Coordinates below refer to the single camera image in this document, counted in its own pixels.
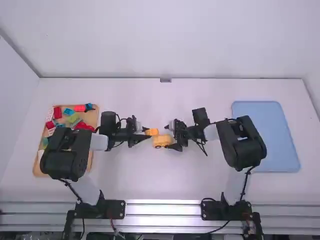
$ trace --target white table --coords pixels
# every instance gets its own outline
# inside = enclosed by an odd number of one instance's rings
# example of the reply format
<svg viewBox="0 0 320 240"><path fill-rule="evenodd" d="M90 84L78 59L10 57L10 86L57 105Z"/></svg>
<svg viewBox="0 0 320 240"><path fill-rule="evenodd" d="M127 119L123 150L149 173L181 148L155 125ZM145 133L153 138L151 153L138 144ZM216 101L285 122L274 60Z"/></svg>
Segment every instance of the white table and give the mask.
<svg viewBox="0 0 320 240"><path fill-rule="evenodd" d="M174 118L193 124L192 109L205 107L210 120L219 121L240 100L281 104L301 164L298 173L252 175L246 199L261 212L262 226L269 233L320 234L320 123L300 79L43 79L0 183L0 208L12 213L2 216L0 231L61 231L76 200L60 182L32 174L50 106L91 102L101 112L135 115L145 127L167 133L163 127ZM133 148L123 144L96 152L90 176L106 198L127 200L127 216L116 222L123 231L208 232L223 222L202 221L198 204L204 197L219 199L229 166L218 141L208 142L206 150L209 157L193 143L183 153L154 149L151 140ZM81 222L75 223L81 231ZM107 220L86 225L111 230ZM218 233L240 233L240 225L231 222Z"/></svg>

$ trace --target yellow object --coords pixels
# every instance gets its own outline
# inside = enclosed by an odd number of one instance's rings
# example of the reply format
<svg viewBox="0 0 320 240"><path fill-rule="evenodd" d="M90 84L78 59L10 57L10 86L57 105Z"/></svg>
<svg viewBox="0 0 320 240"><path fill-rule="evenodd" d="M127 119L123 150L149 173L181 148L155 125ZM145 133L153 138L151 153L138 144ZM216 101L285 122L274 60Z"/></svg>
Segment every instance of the yellow object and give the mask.
<svg viewBox="0 0 320 240"><path fill-rule="evenodd" d="M145 130L144 134L149 136L155 136L159 134L159 130L158 128L150 128L148 130Z"/></svg>
<svg viewBox="0 0 320 240"><path fill-rule="evenodd" d="M78 120L78 118L79 118L78 114L74 113L74 114L72 114L71 116L68 116L68 117L66 118L66 120L67 120L69 123L73 124L75 121Z"/></svg>
<svg viewBox="0 0 320 240"><path fill-rule="evenodd" d="M170 134L153 136L153 147L159 149L161 147L168 146L173 143L173 138Z"/></svg>

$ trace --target white tabletop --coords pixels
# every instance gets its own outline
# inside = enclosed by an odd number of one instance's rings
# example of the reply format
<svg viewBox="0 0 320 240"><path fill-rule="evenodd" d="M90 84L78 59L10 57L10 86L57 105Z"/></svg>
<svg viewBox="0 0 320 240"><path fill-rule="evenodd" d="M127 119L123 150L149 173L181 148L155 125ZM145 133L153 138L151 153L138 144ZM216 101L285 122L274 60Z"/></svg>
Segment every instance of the white tabletop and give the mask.
<svg viewBox="0 0 320 240"><path fill-rule="evenodd" d="M56 104L97 104L121 118L135 115L145 127L163 127L174 118L193 124L192 109L205 107L210 120L231 116L234 101L278 101L300 160L297 173L254 173L247 189L253 202L320 201L320 123L299 79L43 79L25 118L0 183L2 201L74 201L58 181L36 178L32 168L48 108ZM154 149L152 140L96 152L90 176L112 199L218 199L230 167L219 141L208 142L206 157L193 143L182 153Z"/></svg>

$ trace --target lego brick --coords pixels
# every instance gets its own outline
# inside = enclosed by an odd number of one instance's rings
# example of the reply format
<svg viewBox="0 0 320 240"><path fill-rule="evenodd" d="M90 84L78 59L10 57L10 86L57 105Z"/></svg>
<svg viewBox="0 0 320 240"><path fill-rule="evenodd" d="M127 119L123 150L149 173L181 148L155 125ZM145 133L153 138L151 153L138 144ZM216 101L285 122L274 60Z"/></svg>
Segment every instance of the lego brick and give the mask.
<svg viewBox="0 0 320 240"><path fill-rule="evenodd" d="M84 111L86 110L86 106L85 106L85 105L76 105L76 106L74 107L74 110L75 110L76 112L84 112Z"/></svg>
<svg viewBox="0 0 320 240"><path fill-rule="evenodd" d="M47 129L50 130L50 129L52 129L52 128L55 127L55 124L54 124L53 121L47 121L47 122L45 123L45 126L46 126Z"/></svg>
<svg viewBox="0 0 320 240"><path fill-rule="evenodd" d="M48 110L48 113L46 114L45 122L50 122L53 116L54 116L54 108L50 107Z"/></svg>
<svg viewBox="0 0 320 240"><path fill-rule="evenodd" d="M65 110L63 111L63 113L65 114L65 115L68 115L68 116L71 116L72 114L74 114L75 113L75 111L73 110L73 109L71 109L71 108L65 108Z"/></svg>
<svg viewBox="0 0 320 240"><path fill-rule="evenodd" d="M72 114L71 116L68 116L66 118L66 120L70 123L70 124L73 124L75 121L77 121L79 118L79 115L78 114Z"/></svg>
<svg viewBox="0 0 320 240"><path fill-rule="evenodd" d="M84 112L86 113L86 112L88 112L88 111L90 111L90 110L96 110L96 109L93 108L92 103L87 103L87 104L85 105L85 110L84 110Z"/></svg>
<svg viewBox="0 0 320 240"><path fill-rule="evenodd" d="M148 130L145 130L144 134L149 136L159 135L159 130L158 128L150 128Z"/></svg>
<svg viewBox="0 0 320 240"><path fill-rule="evenodd" d="M44 148L48 145L48 143L49 143L48 138L47 137L43 137L42 138L42 145L43 145Z"/></svg>
<svg viewBox="0 0 320 240"><path fill-rule="evenodd" d="M66 124L64 124L64 123L58 123L55 125L56 128L63 128L65 126L66 126Z"/></svg>
<svg viewBox="0 0 320 240"><path fill-rule="evenodd" d="M48 129L49 136L52 136L56 130L56 127Z"/></svg>
<svg viewBox="0 0 320 240"><path fill-rule="evenodd" d="M81 118L77 118L73 123L70 124L70 128L74 128L78 123L82 121Z"/></svg>
<svg viewBox="0 0 320 240"><path fill-rule="evenodd" d="M62 118L61 107L56 106L56 107L53 109L53 116L54 116L54 119L60 119L60 118Z"/></svg>

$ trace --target light blue pad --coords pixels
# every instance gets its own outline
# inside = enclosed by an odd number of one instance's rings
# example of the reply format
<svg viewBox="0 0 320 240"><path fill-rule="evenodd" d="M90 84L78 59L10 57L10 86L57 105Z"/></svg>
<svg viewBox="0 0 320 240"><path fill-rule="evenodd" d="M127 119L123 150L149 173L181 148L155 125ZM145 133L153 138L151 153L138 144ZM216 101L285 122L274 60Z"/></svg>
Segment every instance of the light blue pad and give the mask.
<svg viewBox="0 0 320 240"><path fill-rule="evenodd" d="M232 117L244 115L253 121L267 150L255 172L298 172L300 162L281 105L277 101L235 101Z"/></svg>

